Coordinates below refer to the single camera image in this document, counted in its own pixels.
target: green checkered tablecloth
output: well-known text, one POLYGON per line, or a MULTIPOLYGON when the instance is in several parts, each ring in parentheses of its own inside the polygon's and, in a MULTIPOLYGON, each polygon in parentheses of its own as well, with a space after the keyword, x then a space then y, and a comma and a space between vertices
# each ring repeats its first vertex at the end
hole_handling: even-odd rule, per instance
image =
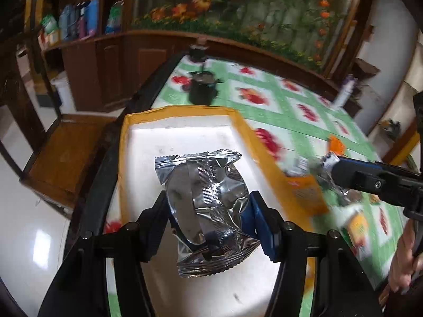
MULTIPOLYGON (((306 88, 264 71, 244 67, 237 63, 208 59, 205 68, 223 81, 217 85, 219 94, 215 106, 237 109, 256 132, 267 138, 268 149, 282 169, 293 165, 300 155, 308 159, 327 153, 327 138, 335 134, 347 147, 346 156, 361 161, 380 160, 351 117, 344 111, 332 111, 329 102, 306 88)), ((167 105, 187 105, 189 72, 200 66, 184 57, 174 69, 159 93, 152 108, 167 105)), ((363 194, 359 203, 342 207, 335 192, 323 192, 329 213, 315 216, 317 232, 342 229, 357 212, 362 212, 369 225, 366 255, 360 263, 373 286, 386 277, 403 230, 402 212, 384 202, 371 204, 369 195, 363 194)), ((111 206, 107 221, 113 223, 116 214, 111 206)), ((110 289, 109 301, 112 316, 119 316, 116 288, 110 289)), ((303 299, 301 317, 310 315, 312 292, 303 299)))

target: white floor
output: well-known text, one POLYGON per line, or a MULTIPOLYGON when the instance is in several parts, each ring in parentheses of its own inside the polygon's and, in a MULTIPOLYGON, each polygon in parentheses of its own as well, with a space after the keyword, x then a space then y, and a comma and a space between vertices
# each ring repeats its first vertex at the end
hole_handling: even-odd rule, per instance
MULTIPOLYGON (((40 108, 32 85, 27 89, 47 130, 56 119, 54 110, 40 108)), ((68 88, 59 93, 62 113, 75 113, 68 88)), ((6 107, 0 108, 0 138, 23 168, 32 150, 6 107)), ((69 221, 23 187, 1 156, 0 192, 0 276, 23 311, 35 317, 62 263, 69 221)))

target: silver foil bag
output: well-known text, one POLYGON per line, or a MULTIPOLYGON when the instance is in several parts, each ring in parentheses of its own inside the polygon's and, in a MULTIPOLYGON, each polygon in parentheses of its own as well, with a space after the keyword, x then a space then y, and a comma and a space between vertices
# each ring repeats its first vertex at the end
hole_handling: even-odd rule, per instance
POLYGON ((242 232, 247 186, 233 165, 241 154, 219 150, 155 159, 178 238, 178 273, 216 274, 246 259, 260 242, 242 232))

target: black cup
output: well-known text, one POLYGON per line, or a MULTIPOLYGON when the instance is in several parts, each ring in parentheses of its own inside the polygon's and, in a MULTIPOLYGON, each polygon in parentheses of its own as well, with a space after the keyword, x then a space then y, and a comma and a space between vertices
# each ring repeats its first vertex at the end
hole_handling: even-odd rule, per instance
POLYGON ((210 71, 190 73, 192 75, 190 93, 188 100, 194 105, 210 106, 213 99, 217 97, 216 80, 210 71))

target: red flower pattern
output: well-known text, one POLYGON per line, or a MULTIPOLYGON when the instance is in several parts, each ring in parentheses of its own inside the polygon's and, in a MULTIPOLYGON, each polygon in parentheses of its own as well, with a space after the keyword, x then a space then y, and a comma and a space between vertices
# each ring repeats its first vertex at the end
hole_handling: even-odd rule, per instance
POLYGON ((308 120, 312 122, 318 122, 319 117, 314 113, 310 108, 308 108, 306 105, 303 105, 302 103, 298 103, 297 107, 300 108, 303 112, 303 116, 307 118, 308 120))
POLYGON ((285 78, 282 79, 282 83, 286 88, 288 88, 289 90, 292 90, 293 92, 299 92, 300 91, 300 89, 294 83, 292 83, 291 81, 289 81, 285 78))
POLYGON ((104 224, 103 233, 104 234, 111 234, 112 232, 118 231, 121 227, 122 227, 122 222, 119 219, 115 220, 115 221, 111 221, 110 223, 106 222, 104 224))
POLYGON ((246 99, 252 103, 255 103, 257 105, 267 105, 267 99, 261 95, 260 92, 253 88, 237 88, 240 91, 240 98, 246 99))
POLYGON ((278 161, 281 159, 280 153, 281 149, 283 149, 275 140, 275 137, 268 131, 262 128, 258 128, 254 130, 256 136, 261 140, 264 146, 267 148, 269 154, 278 161))
POLYGON ((174 76, 172 77, 172 82, 177 84, 189 84, 191 82, 191 79, 186 76, 174 76))
POLYGON ((338 125, 339 128, 341 129, 341 131, 344 132, 346 135, 350 135, 350 133, 348 132, 348 130, 340 122, 335 121, 335 124, 338 125))
POLYGON ((240 69, 240 72, 242 74, 247 74, 247 75, 255 75, 255 72, 253 70, 251 70, 249 67, 243 67, 240 69))
POLYGON ((321 102, 321 103, 323 103, 326 107, 329 107, 330 106, 330 104, 329 104, 329 101, 328 100, 326 100, 324 97, 322 97, 322 96, 319 96, 319 101, 321 102))
POLYGON ((379 207, 379 211, 380 211, 380 217, 379 217, 380 225, 385 235, 388 236, 388 225, 386 224, 385 214, 381 207, 379 207))

